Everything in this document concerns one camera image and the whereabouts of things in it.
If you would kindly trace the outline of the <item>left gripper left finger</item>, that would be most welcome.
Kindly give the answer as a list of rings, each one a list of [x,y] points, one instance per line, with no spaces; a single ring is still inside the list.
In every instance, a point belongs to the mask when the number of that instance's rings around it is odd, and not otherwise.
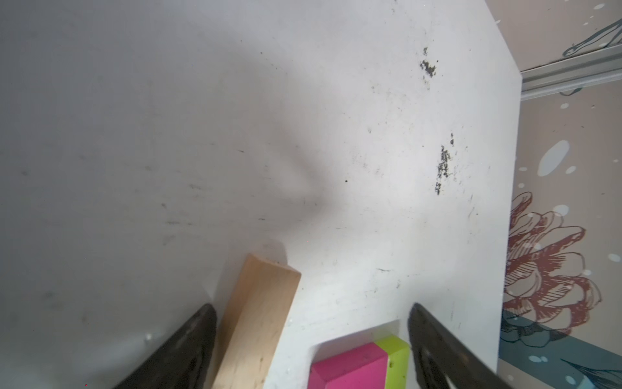
[[[215,346],[216,324],[214,307],[203,305],[115,388],[202,388]]]

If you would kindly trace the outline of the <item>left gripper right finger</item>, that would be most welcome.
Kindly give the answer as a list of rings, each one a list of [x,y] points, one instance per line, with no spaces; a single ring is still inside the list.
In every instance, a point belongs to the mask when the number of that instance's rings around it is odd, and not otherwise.
[[[408,335],[421,388],[510,389],[419,303],[410,310]]]

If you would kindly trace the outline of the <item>green block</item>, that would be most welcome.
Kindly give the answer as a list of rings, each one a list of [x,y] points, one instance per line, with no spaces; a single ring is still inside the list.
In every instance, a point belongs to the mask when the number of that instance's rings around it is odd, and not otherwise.
[[[375,345],[386,352],[388,356],[385,389],[405,389],[411,354],[410,345],[396,336],[376,340]]]

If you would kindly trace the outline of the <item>magenta block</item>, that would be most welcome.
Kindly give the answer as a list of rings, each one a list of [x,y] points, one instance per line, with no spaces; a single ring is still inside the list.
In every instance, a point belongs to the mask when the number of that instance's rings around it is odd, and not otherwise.
[[[388,354],[375,343],[312,364],[308,389],[384,388]]]

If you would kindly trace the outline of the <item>natural wood block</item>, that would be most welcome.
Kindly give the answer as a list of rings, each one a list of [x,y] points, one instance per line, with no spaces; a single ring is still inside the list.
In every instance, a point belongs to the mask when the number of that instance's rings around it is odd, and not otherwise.
[[[250,254],[216,332],[205,388],[262,388],[296,296],[301,273]]]

